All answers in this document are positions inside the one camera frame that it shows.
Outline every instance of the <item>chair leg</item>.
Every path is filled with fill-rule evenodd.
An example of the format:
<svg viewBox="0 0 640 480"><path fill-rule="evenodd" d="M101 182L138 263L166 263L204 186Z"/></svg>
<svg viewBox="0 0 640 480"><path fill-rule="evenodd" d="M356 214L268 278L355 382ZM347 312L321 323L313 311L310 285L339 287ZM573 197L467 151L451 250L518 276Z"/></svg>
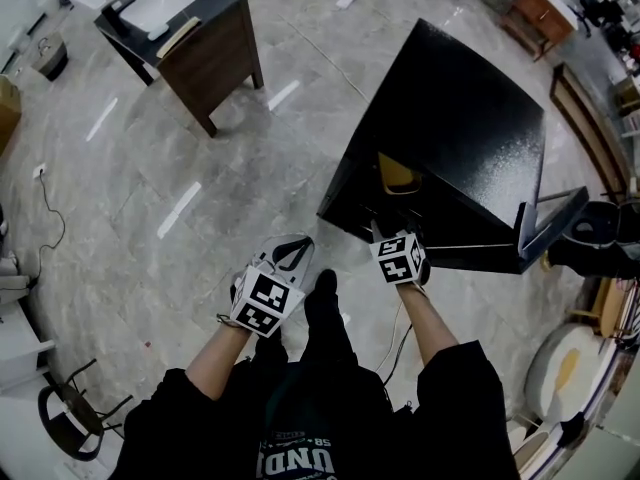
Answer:
<svg viewBox="0 0 640 480"><path fill-rule="evenodd" d="M98 362L98 360L96 358L93 358L91 361L89 361L87 364L85 364L82 368L78 368L75 372L73 372L71 375L69 375L69 378L67 379L65 384L69 384L76 375L78 375L79 373L85 371L87 368L89 368L89 366L91 366L91 365L93 365L94 363L97 363L97 362Z"/></svg>
<svg viewBox="0 0 640 480"><path fill-rule="evenodd" d="M113 416L116 412L118 412L118 410L124 405L126 404L129 400L131 400L133 398L132 395L129 395L127 398L125 398L122 402L120 402L118 405L116 405L113 409L111 409L111 411L109 411L107 414L105 414L102 418L100 418L102 421L106 420L107 418L111 418L111 416Z"/></svg>

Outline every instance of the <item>foot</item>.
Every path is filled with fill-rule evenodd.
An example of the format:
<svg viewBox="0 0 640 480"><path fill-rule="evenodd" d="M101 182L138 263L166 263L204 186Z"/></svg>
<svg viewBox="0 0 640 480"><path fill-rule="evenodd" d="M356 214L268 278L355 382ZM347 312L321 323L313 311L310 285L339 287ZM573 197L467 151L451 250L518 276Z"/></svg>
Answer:
<svg viewBox="0 0 640 480"><path fill-rule="evenodd" d="M329 294L336 293L338 291L338 277L336 273L331 269L320 272L318 279L316 279L314 291Z"/></svg>

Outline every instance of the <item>gray marble floor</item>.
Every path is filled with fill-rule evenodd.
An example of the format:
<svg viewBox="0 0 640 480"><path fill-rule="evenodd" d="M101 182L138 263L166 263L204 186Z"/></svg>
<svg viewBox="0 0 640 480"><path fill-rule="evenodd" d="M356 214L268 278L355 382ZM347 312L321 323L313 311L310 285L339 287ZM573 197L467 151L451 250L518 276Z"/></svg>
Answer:
<svg viewBox="0 0 640 480"><path fill-rule="evenodd" d="M376 369L390 347L399 299L378 281L366 244L318 220L315 211L367 102L417 18L436 24L496 64L546 113L542 193L602 188L576 138L548 98L551 67L496 25L478 0L250 0L266 87L247 82L218 109L211 140L157 80L146 88L77 10L58 20L70 63L50 84L26 68L13 78L24 115L0 161L8 246L23 269L59 236L33 169L46 162L49 200L67 234L45 251L30 303L57 343L64 376L96 357L84 382L107 408L131 393L148 397L169 367L184 367L229 308L231 274L266 237L304 231L316 240L312 270L333 267L360 363ZM267 102L294 80L273 112ZM113 112L90 141L105 107ZM157 230L194 183L202 189L169 233ZM479 339L503 381L508 410L523 403L536 348L564 318L581 286L567 269L523 276L435 270L428 291L461 341ZM386 376L407 327L400 310ZM302 312L284 326L291 358L306 343ZM389 393L415 403L421 369L407 340Z"/></svg>

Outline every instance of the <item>person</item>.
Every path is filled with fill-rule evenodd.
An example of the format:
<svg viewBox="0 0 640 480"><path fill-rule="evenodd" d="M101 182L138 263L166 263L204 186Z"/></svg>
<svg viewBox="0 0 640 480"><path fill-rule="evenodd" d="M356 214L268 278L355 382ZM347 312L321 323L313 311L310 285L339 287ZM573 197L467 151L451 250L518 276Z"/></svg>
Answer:
<svg viewBox="0 0 640 480"><path fill-rule="evenodd" d="M394 413L380 377L358 366L325 270L305 299L299 362L278 330L235 364L250 332L221 325L128 414L111 478L518 479L502 385L479 343L458 344L417 285L397 290L424 363L415 411Z"/></svg>

